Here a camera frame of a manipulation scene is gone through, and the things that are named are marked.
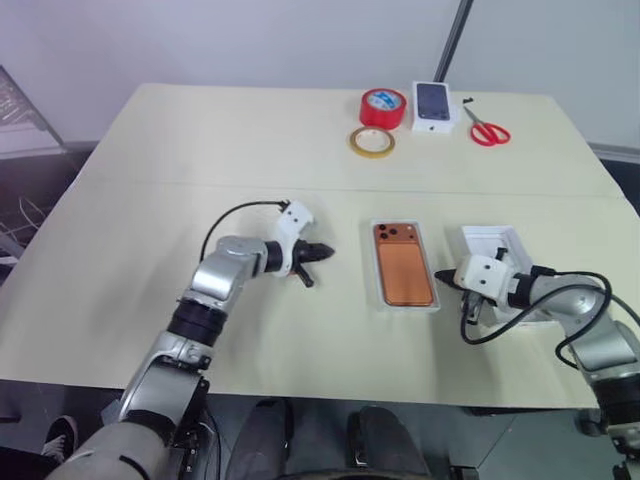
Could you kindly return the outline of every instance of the tape roll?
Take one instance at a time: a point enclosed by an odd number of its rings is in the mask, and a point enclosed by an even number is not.
[[[386,157],[396,146],[396,141],[389,132],[378,127],[360,127],[349,137],[351,148],[363,157]]]
[[[362,95],[360,121],[370,127],[392,130],[402,123],[407,99],[389,88],[374,88]]]

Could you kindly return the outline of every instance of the person's leg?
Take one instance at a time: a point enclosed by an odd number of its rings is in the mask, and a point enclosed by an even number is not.
[[[0,448],[2,478],[43,480],[78,447],[78,429],[71,417],[59,417],[49,427],[41,454]]]
[[[347,430],[350,466],[429,474],[409,432],[386,408],[365,407],[352,414]]]
[[[226,480],[274,480],[284,474],[293,418],[284,399],[262,400],[238,435]]]

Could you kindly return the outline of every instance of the red scissors handle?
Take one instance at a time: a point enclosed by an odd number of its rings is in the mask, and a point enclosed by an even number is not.
[[[474,123],[471,127],[471,138],[485,147],[502,145],[511,140],[511,134],[493,123]]]

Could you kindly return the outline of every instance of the scissors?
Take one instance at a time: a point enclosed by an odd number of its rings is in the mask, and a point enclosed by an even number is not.
[[[493,147],[494,145],[508,143],[509,140],[511,140],[511,134],[501,126],[483,122],[467,107],[464,107],[464,109],[467,111],[467,115],[469,115],[471,120],[473,120],[470,133],[474,142],[483,147]]]

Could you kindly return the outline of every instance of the table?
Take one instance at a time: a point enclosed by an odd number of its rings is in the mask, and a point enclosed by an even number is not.
[[[310,237],[336,254],[309,267],[317,280],[313,289],[293,277],[264,276],[246,285],[206,373],[211,391],[504,407],[595,405],[580,375],[553,357],[561,338],[557,325],[521,327],[470,347],[458,335],[459,294],[449,289],[439,287],[442,308],[426,318],[378,308],[366,240],[372,218],[416,219],[437,270],[455,265],[451,239],[461,225],[512,224],[534,261],[602,272],[638,309],[640,269],[631,266],[640,265],[640,222],[573,126],[546,97],[473,94],[478,105],[481,99],[487,105],[478,115],[509,126],[509,154],[475,146],[460,127],[450,138],[432,139],[411,136],[403,126],[394,132],[392,156],[372,161],[346,145],[357,126],[359,93],[142,87],[0,291],[0,377],[124,387],[166,327],[208,226],[242,201],[296,198],[316,215]],[[230,97],[236,102],[227,103]],[[283,109],[291,108],[289,116],[302,115],[299,105],[305,103],[313,108],[300,123],[314,128],[304,133],[297,122],[266,123],[273,112],[256,108],[255,99],[264,99],[263,106],[279,99]],[[207,102],[219,109],[202,108]],[[264,121],[261,128],[244,125],[242,115],[229,109],[250,104]],[[495,112],[489,104],[497,105]],[[509,113],[509,104],[522,110],[518,116]],[[163,109],[176,114],[161,115]],[[332,111],[338,112],[335,121],[324,119]],[[224,135],[211,134],[219,141],[204,135],[228,124],[234,127],[225,127]],[[335,134],[332,140],[327,130]],[[527,135],[536,131],[543,140],[555,132],[557,150],[571,167],[550,169],[549,158],[559,162],[560,155],[546,142],[529,142]],[[265,148],[280,144],[289,146]],[[538,156],[530,152],[534,144],[540,159],[530,169]],[[497,168],[500,181],[492,182],[487,163],[505,167]],[[567,182],[576,171],[583,172],[580,181]],[[225,220],[218,234],[265,236],[276,216],[268,208],[246,210]]]

